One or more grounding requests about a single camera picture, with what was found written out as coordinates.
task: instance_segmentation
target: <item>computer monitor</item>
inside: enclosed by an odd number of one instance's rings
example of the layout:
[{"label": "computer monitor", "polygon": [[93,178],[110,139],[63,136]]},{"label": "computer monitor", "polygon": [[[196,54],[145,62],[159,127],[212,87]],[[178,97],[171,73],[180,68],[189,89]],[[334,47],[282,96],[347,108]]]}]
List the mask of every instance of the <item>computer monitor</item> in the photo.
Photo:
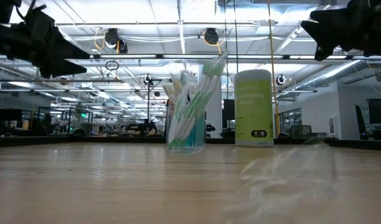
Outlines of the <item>computer monitor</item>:
[{"label": "computer monitor", "polygon": [[381,124],[381,100],[369,101],[370,123]]},{"label": "computer monitor", "polygon": [[227,121],[235,120],[234,100],[223,100],[222,125],[227,127]]},{"label": "computer monitor", "polygon": [[22,109],[0,109],[0,121],[21,121]]}]

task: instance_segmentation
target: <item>wooden table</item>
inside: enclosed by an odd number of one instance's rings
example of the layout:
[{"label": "wooden table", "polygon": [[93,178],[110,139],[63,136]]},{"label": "wooden table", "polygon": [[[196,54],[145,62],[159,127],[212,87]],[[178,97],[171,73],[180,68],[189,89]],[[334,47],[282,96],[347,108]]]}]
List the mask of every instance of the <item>wooden table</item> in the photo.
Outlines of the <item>wooden table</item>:
[{"label": "wooden table", "polygon": [[[163,144],[118,143],[0,148],[0,223],[225,223],[223,209],[244,185],[241,170],[272,150],[209,145],[185,155],[166,154]],[[305,223],[381,223],[381,151],[335,149],[333,156],[337,195],[325,215]]]}]

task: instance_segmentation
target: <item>green label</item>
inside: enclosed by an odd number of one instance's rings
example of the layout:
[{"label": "green label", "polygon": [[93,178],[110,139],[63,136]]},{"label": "green label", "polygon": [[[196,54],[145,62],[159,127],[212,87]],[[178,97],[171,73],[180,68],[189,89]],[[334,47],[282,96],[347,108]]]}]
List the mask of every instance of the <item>green label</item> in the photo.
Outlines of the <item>green label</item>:
[{"label": "green label", "polygon": [[235,85],[236,139],[273,141],[270,81],[247,80]]}]

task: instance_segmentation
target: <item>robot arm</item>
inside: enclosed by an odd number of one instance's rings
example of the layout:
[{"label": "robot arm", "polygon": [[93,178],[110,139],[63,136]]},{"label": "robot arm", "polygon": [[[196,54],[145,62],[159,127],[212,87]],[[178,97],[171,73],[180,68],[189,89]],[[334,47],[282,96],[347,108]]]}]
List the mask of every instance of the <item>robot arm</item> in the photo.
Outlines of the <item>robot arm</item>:
[{"label": "robot arm", "polygon": [[310,18],[301,26],[317,43],[315,60],[326,59],[337,46],[381,55],[381,0],[351,0],[344,9],[314,11]]}]

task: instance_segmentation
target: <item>yellow cord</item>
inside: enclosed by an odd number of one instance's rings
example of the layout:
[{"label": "yellow cord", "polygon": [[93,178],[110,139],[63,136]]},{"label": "yellow cord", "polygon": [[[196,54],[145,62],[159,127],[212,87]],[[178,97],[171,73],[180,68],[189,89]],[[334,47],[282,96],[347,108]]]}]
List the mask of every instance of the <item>yellow cord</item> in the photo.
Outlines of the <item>yellow cord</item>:
[{"label": "yellow cord", "polygon": [[217,47],[218,47],[219,54],[221,55],[222,54],[221,47],[219,45],[217,45]]},{"label": "yellow cord", "polygon": [[381,84],[378,82],[377,77],[376,77],[375,75],[374,75],[374,77],[375,77],[375,80],[376,80],[377,83],[378,83],[379,88],[381,89]]},{"label": "yellow cord", "polygon": [[223,40],[220,44],[209,44],[207,41],[205,41],[205,38],[204,38],[204,35],[205,35],[205,31],[203,32],[203,41],[206,43],[206,44],[208,44],[208,45],[210,45],[210,46],[217,46],[218,47],[218,51],[219,51],[219,54],[221,55],[222,54],[222,52],[221,52],[221,45],[223,44],[223,43],[225,43],[225,41]]},{"label": "yellow cord", "polygon": [[280,122],[278,120],[278,105],[277,105],[277,97],[276,97],[276,84],[275,84],[275,66],[273,59],[273,34],[272,34],[272,20],[270,19],[270,0],[267,0],[267,9],[269,12],[269,31],[270,31],[270,57],[272,61],[272,83],[273,83],[273,97],[275,100],[276,106],[276,137],[280,134]]},{"label": "yellow cord", "polygon": [[[96,32],[95,32],[95,37],[98,36],[98,30],[99,29],[96,29]],[[103,44],[102,44],[102,47],[100,47],[97,43],[96,43],[96,39],[94,39],[94,43],[95,43],[95,47],[98,48],[98,49],[102,49],[104,47],[104,37],[103,37]]]}]

